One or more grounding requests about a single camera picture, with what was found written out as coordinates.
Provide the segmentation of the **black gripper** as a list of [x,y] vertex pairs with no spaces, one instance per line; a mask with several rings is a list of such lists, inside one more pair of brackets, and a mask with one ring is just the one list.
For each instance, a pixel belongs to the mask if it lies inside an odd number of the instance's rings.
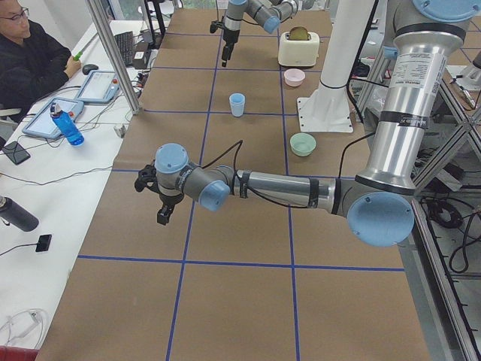
[[225,68],[228,61],[231,59],[232,48],[237,43],[239,37],[239,30],[232,30],[224,28],[222,38],[225,42],[225,46],[222,49],[221,66]]
[[162,207],[157,212],[156,222],[166,226],[169,224],[175,206],[183,201],[184,194],[178,190],[160,188],[159,198],[162,202]]

